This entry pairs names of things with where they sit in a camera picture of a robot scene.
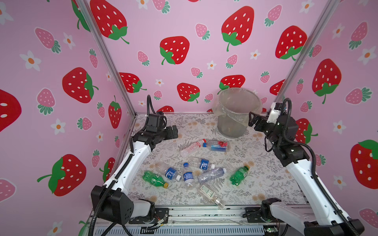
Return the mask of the clear bottle red cap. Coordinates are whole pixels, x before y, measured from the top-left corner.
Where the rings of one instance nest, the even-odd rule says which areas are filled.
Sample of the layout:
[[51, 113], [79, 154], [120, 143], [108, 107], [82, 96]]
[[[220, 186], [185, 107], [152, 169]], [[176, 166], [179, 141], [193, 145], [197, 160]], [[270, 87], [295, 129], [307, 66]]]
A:
[[180, 155], [185, 158], [189, 157], [190, 155], [194, 154], [196, 151], [199, 150], [200, 147], [203, 146], [203, 144], [206, 143], [205, 139], [201, 139], [197, 142], [192, 143], [189, 147], [183, 149], [180, 151]]

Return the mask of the Fiji bottle red flower label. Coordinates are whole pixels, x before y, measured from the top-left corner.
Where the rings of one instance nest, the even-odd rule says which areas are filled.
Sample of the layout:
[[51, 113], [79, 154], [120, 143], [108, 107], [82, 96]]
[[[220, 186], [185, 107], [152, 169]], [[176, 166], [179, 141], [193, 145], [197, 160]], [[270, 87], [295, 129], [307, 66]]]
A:
[[210, 151], [227, 152], [228, 142], [218, 141], [218, 140], [208, 140], [203, 143], [203, 147], [209, 149]]

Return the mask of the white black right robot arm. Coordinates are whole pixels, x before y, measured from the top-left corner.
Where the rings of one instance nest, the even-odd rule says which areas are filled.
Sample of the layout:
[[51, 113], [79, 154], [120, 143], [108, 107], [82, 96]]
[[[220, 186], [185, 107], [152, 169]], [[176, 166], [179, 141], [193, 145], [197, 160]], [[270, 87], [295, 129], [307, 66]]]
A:
[[250, 113], [249, 126], [264, 133], [272, 143], [275, 156], [295, 178], [313, 211], [308, 216], [271, 198], [264, 200], [258, 211], [263, 220], [282, 220], [304, 236], [359, 236], [364, 232], [362, 222], [350, 218], [323, 186], [315, 171], [316, 158], [308, 156], [302, 143], [293, 142], [298, 127], [293, 118], [279, 115], [273, 124], [267, 116]]

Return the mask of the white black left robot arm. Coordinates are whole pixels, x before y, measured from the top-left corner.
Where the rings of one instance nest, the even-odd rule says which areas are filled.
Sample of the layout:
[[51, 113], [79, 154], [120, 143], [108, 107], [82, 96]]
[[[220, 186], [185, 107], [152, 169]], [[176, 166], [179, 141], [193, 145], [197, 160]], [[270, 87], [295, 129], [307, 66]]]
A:
[[131, 219], [151, 221], [155, 204], [148, 200], [132, 200], [128, 197], [132, 182], [144, 160], [157, 144], [178, 138], [177, 126], [168, 126], [161, 131], [139, 131], [131, 137], [130, 150], [113, 175], [91, 191], [94, 214], [91, 225], [97, 219], [125, 225]]

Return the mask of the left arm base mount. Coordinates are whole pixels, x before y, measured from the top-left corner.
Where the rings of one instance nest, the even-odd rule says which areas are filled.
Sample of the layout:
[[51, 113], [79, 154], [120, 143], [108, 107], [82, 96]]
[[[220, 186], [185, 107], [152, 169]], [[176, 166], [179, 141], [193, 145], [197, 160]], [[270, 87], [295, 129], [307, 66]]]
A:
[[169, 208], [155, 206], [155, 203], [145, 199], [138, 199], [134, 202], [132, 216], [129, 224], [155, 224], [160, 220], [168, 222]]

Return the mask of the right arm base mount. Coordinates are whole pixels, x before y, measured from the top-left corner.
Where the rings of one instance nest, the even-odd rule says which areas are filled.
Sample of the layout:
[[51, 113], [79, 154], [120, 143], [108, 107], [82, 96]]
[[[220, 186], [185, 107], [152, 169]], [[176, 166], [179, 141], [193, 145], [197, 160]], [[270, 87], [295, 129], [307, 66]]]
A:
[[263, 221], [269, 223], [276, 220], [273, 216], [270, 206], [273, 203], [281, 202], [278, 198], [270, 198], [263, 200], [259, 209], [257, 207], [246, 207], [245, 213], [242, 215], [243, 218], [247, 218], [249, 223]]

